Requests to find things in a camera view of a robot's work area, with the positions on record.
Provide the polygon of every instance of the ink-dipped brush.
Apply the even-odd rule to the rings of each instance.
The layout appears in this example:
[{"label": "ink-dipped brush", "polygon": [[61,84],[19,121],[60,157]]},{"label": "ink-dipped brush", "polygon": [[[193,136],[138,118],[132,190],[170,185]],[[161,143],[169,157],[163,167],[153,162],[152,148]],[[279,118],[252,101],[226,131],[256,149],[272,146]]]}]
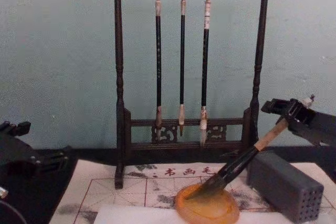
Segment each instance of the ink-dipped brush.
[{"label": "ink-dipped brush", "polygon": [[261,138],[254,146],[242,153],[232,163],[226,164],[218,173],[203,183],[200,188],[190,194],[188,200],[204,200],[223,190],[227,184],[234,180],[249,164],[249,162],[264,149],[272,140],[274,140],[283,130],[288,127],[286,119],[282,119],[270,130],[263,138]]}]

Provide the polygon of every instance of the carved wooden panel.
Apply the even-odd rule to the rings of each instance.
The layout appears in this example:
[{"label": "carved wooden panel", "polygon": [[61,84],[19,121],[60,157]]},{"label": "carved wooden panel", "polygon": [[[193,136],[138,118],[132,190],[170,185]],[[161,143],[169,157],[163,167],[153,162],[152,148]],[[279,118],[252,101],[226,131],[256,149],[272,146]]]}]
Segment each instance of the carved wooden panel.
[{"label": "carved wooden panel", "polygon": [[156,140],[156,127],[152,126],[152,143],[168,144],[177,142],[177,128],[178,125],[165,125],[161,127],[160,140]]},{"label": "carved wooden panel", "polygon": [[207,142],[223,142],[226,141],[226,125],[208,125],[206,130]]}]

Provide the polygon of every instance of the robotic arm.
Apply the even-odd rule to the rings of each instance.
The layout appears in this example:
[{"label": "robotic arm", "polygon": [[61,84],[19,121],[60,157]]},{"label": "robotic arm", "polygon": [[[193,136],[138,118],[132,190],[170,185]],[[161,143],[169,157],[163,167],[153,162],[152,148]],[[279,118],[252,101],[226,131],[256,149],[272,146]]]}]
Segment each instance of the robotic arm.
[{"label": "robotic arm", "polygon": [[288,130],[294,135],[308,140],[315,146],[324,143],[336,147],[336,116],[309,109],[313,102],[300,102],[296,99],[267,101],[261,111],[280,115],[288,122]]}]

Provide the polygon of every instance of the hanging brush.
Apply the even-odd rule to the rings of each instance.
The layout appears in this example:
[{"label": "hanging brush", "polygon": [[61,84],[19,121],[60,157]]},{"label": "hanging brush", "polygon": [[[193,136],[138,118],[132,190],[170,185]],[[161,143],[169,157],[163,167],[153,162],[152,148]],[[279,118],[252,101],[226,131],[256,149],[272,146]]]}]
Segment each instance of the hanging brush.
[{"label": "hanging brush", "polygon": [[156,141],[161,139],[162,112],[161,112],[161,1],[155,1],[156,24]]},{"label": "hanging brush", "polygon": [[180,113],[178,124],[180,126],[180,136],[183,135],[183,126],[185,118],[184,109],[184,23],[185,23],[186,1],[181,0],[181,70],[180,70]]},{"label": "hanging brush", "polygon": [[202,108],[201,108],[201,122],[199,129],[201,130],[201,147],[204,147],[206,141],[207,129],[207,112],[206,112],[206,81],[207,81],[207,67],[208,67],[208,44],[209,44],[209,27],[210,27],[210,8],[211,0],[205,1],[204,13],[204,35],[203,35],[203,65],[202,65]]}]

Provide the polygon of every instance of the large calligraphy brush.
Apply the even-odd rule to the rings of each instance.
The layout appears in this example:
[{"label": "large calligraphy brush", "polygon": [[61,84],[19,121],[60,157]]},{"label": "large calligraphy brush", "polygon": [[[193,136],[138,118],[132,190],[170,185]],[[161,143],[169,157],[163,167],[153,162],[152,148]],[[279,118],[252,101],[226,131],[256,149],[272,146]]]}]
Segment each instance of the large calligraphy brush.
[{"label": "large calligraphy brush", "polygon": [[185,109],[184,109],[184,23],[185,23],[186,1],[181,0],[181,70],[180,70],[180,113],[178,124],[180,125],[180,136],[183,134]]},{"label": "large calligraphy brush", "polygon": [[220,193],[227,184],[234,180],[249,164],[249,162],[263,150],[272,140],[274,140],[283,130],[288,127],[286,119],[282,119],[254,146],[238,156],[232,163],[226,164],[218,173],[209,178],[196,191],[191,193],[186,199],[204,200]]},{"label": "large calligraphy brush", "polygon": [[156,24],[156,141],[161,138],[161,1],[155,1]]},{"label": "large calligraphy brush", "polygon": [[207,67],[208,67],[208,44],[209,44],[209,26],[210,26],[210,7],[211,0],[205,1],[204,14],[204,35],[203,35],[203,66],[202,66],[202,108],[201,108],[201,122],[199,129],[201,130],[201,147],[204,147],[206,141],[207,128],[207,112],[206,112],[206,81],[207,81]]}]

